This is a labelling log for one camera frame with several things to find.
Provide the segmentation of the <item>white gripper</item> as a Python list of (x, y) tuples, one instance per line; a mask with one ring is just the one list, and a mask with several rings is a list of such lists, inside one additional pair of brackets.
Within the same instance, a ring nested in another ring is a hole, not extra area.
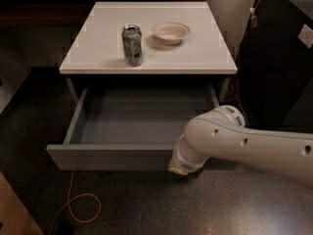
[(179, 175), (187, 175), (201, 169), (207, 160), (208, 156), (192, 149), (185, 140), (178, 140), (168, 170)]

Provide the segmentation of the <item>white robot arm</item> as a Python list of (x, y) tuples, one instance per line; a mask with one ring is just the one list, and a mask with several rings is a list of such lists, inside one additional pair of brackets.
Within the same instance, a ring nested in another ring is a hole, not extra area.
[(169, 170), (187, 175), (210, 158), (228, 160), (313, 187), (313, 135), (246, 127), (235, 107), (217, 107), (186, 124)]

